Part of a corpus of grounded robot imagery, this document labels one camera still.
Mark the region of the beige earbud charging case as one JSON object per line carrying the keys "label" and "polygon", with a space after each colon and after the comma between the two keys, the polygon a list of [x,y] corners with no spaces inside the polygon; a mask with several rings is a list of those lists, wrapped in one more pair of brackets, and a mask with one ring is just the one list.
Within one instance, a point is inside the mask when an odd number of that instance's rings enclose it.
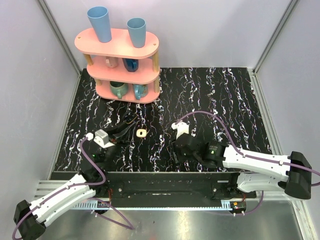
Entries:
{"label": "beige earbud charging case", "polygon": [[137,131],[136,131],[136,136],[138,137],[138,138],[145,138],[146,136],[147,136],[147,130],[146,129],[138,129]]}

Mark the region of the black earbud charging case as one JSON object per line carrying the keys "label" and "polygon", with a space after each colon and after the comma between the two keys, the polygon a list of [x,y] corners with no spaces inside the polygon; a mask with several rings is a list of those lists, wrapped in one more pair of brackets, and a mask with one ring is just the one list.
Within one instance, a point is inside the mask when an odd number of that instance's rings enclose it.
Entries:
{"label": "black earbud charging case", "polygon": [[131,124],[132,122],[135,121],[135,119],[137,118],[137,114],[136,113],[133,113],[131,111],[128,111],[126,112],[124,115],[123,115],[123,118],[122,120],[127,124]]}

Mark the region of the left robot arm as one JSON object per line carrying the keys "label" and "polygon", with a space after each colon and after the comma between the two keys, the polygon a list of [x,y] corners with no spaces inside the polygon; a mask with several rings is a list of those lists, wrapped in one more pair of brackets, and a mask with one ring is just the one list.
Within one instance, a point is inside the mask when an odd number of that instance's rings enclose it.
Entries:
{"label": "left robot arm", "polygon": [[50,193],[32,202],[20,201],[13,217],[12,239],[38,239],[58,217],[87,200],[101,203],[101,207],[91,208],[96,216],[112,208],[113,189],[107,180],[106,163],[125,144],[134,125],[133,120],[125,120],[111,129],[87,133],[79,147],[88,165]]}

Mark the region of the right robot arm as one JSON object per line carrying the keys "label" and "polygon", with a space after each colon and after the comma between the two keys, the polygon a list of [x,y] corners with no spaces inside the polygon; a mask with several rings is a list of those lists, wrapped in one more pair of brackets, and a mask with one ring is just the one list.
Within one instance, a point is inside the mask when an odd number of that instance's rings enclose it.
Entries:
{"label": "right robot arm", "polygon": [[283,191],[300,199],[311,198],[312,167],[301,152],[272,155],[216,141],[203,143],[183,133],[173,141],[176,162],[194,161],[208,169],[240,169],[244,173],[227,185],[228,195],[239,198],[254,191]]}

